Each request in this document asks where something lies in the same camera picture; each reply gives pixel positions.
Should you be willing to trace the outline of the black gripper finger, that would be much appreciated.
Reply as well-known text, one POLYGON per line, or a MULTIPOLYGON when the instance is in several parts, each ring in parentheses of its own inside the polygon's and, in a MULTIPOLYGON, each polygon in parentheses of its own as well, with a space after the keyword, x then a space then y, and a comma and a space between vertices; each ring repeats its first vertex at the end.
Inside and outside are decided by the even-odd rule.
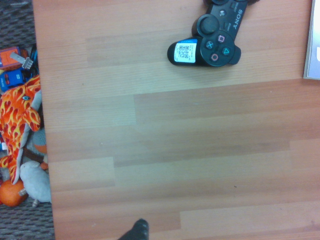
POLYGON ((132 228, 123 234, 118 240, 148 240, 149 239, 149 224, 140 218, 132 228))

